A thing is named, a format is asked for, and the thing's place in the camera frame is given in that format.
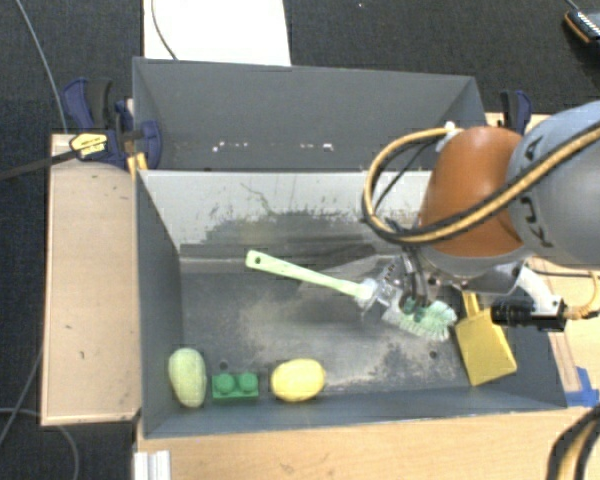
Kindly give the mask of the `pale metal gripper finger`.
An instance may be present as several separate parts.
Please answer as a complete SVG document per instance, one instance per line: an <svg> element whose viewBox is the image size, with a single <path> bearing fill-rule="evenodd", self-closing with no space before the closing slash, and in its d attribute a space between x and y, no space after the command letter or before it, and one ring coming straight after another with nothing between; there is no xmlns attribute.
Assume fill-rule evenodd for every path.
<svg viewBox="0 0 600 480"><path fill-rule="evenodd" d="M396 275L396 263L386 264L383 269L374 277L369 279L373 293L385 290L394 283Z"/></svg>
<svg viewBox="0 0 600 480"><path fill-rule="evenodd" d="M395 298L394 292L377 292L367 299L359 299L362 321L380 321Z"/></svg>

